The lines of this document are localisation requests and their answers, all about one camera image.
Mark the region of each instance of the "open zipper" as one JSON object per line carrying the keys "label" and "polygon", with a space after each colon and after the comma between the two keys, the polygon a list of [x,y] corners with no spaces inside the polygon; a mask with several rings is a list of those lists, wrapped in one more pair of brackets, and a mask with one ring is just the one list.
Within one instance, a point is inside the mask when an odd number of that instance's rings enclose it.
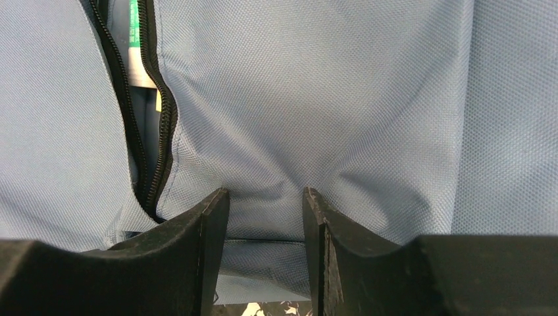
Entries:
{"label": "open zipper", "polygon": [[145,187],[145,211],[158,223],[164,220],[157,216],[157,202],[165,187],[172,167],[170,143],[176,128],[178,110],[172,92],[165,84],[157,58],[157,29],[153,0],[138,0],[139,46],[145,72],[161,94],[161,118],[159,120],[159,152],[151,184]]}
{"label": "open zipper", "polygon": [[147,186],[147,158],[141,141],[140,130],[134,116],[134,108],[132,106],[132,98],[130,97],[130,85],[128,83],[128,75],[122,56],[118,51],[118,47],[105,24],[106,16],[103,18],[97,0],[89,0],[93,11],[93,25],[97,30],[101,46],[105,53],[105,58],[111,72],[113,88],[120,105],[120,112],[124,121],[124,133],[126,142],[130,147],[130,151],[136,166],[138,168],[138,185],[135,190],[136,198],[139,204],[145,208],[144,188]]}

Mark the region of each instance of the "blue-gray fabric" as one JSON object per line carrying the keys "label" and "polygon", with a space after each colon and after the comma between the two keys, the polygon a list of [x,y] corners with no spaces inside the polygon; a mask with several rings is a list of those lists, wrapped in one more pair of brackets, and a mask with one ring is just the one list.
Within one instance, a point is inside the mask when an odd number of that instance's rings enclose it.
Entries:
{"label": "blue-gray fabric", "polygon": [[[558,234],[554,0],[154,4],[178,104],[157,212],[231,190],[221,303],[308,294],[304,186],[398,244]],[[109,15],[124,56],[127,5],[114,0]],[[154,227],[79,1],[0,8],[0,236],[82,251]],[[157,131],[142,95],[145,140]],[[265,282],[291,296],[249,292]]]}

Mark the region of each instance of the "zipper teeth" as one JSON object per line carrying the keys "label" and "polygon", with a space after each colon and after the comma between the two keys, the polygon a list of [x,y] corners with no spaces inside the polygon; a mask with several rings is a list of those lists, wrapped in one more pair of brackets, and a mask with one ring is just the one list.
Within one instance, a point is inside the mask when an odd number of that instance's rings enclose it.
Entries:
{"label": "zipper teeth", "polygon": [[149,30],[149,12],[147,12],[148,0],[138,0],[139,18],[139,42],[141,62],[145,72],[153,83],[155,83],[161,94],[161,117],[159,119],[159,152],[157,154],[157,164],[151,185],[146,187],[145,207],[147,214],[158,223],[165,220],[157,216],[157,196],[163,188],[166,177],[165,171],[168,164],[172,164],[172,156],[169,154],[168,145],[170,144],[173,131],[173,118],[176,118],[176,103],[174,97],[166,86],[157,62],[157,53],[149,51],[153,48],[153,41],[156,41],[156,30]]}
{"label": "zipper teeth", "polygon": [[[138,128],[138,124],[134,116],[134,107],[132,105],[132,98],[130,97],[130,85],[128,83],[128,74],[126,73],[126,68],[124,67],[124,61],[122,60],[122,56],[120,55],[118,46],[116,46],[116,43],[114,42],[111,32],[103,22],[97,4],[95,3],[95,0],[89,0],[89,3],[91,4],[91,7],[93,9],[93,15],[95,16],[95,25],[97,26],[97,29],[100,28],[102,30],[105,39],[108,41],[110,48],[112,49],[111,53],[113,57],[116,58],[116,63],[118,64],[120,78],[113,78],[113,85],[115,81],[122,80],[122,88],[124,90],[124,98],[126,101],[124,105],[122,104],[122,100],[119,100],[118,103],[120,104],[120,110],[122,111],[122,116],[124,120],[124,129],[127,136],[126,138],[129,138],[129,136],[132,136],[133,138],[131,141],[129,139],[127,140],[129,141],[128,145],[130,145],[132,155],[134,156],[134,161],[136,162],[136,166],[138,168],[138,189],[139,189],[138,191],[142,192],[143,188],[147,186],[147,177],[146,177],[147,157],[145,155],[145,150],[143,148],[143,143],[141,141],[140,130]],[[103,41],[101,38],[101,45],[103,46],[103,50],[105,50],[105,55],[106,55],[107,48],[105,47],[105,43],[106,41]],[[138,198],[139,204],[142,207],[144,207],[145,205],[144,195],[141,194],[138,196],[138,193],[136,193],[136,197]]]}

